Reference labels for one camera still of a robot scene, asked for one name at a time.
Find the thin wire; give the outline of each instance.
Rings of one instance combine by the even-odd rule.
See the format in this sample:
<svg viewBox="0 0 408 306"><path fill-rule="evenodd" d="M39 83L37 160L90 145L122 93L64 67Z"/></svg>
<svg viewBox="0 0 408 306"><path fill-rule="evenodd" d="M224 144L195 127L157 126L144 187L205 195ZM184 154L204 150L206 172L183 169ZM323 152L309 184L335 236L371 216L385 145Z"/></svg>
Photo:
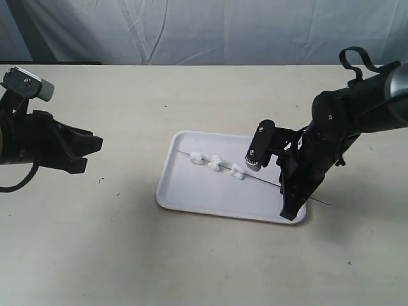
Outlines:
<svg viewBox="0 0 408 306"><path fill-rule="evenodd" d="M183 152L183 151L178 150L178 149L174 149L174 151L175 151L175 152L178 152L178 153L181 153L181 154L184 154L184 155L186 155L186 156L190 156L189 153ZM204 160L205 162L207 162L207 163L211 163L211 161L209 161L208 159L203 158L203 160ZM219 164L219 166L220 166L221 168L231 170L230 167L225 166L225 165L223 165L223 164ZM244 176L250 177L250 178L255 179L255 180L259 180L259 181L261 181L261 182L264 182L264 183L273 185L273 186L278 187L278 188L281 188L281 185L279 185L279 184L269 182L268 180L263 180L262 178L259 178L259 177L254 177L254 176L249 175L249 174L247 174L247 173L244 173ZM325 201L322 201L322 200L319 200L319 199L316 199L316 198L313 198L313 197L309 197L309 198L310 198L311 200L316 201L316 202L319 202L319 203L322 203L322 204L325 204L325 205L330 205L328 202L325 202Z"/></svg>

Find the white backdrop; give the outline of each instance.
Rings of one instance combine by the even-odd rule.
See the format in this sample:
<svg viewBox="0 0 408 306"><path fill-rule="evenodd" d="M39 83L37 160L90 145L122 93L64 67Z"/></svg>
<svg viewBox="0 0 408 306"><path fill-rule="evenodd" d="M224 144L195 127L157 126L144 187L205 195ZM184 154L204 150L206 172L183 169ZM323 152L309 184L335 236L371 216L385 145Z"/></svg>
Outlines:
<svg viewBox="0 0 408 306"><path fill-rule="evenodd" d="M23 3L60 61L336 64L339 51L351 45L366 48L375 62L408 59L404 0ZM0 51L0 60L10 53Z"/></svg>

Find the table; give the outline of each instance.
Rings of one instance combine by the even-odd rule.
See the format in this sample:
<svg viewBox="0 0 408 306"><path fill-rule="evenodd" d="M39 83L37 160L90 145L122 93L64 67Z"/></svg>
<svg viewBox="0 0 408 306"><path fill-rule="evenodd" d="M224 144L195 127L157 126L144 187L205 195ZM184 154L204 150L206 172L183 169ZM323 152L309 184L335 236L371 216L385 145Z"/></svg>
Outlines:
<svg viewBox="0 0 408 306"><path fill-rule="evenodd" d="M252 135L265 118L298 129L314 97L345 86L350 71L23 68L55 85L49 103L31 108L104 144L83 175L40 169L25 188L0 195L1 305L406 303L406 130L361 137L316 193L330 205L313 203L301 226L170 212L154 201L176 132ZM0 183L28 168L2 166Z"/></svg>

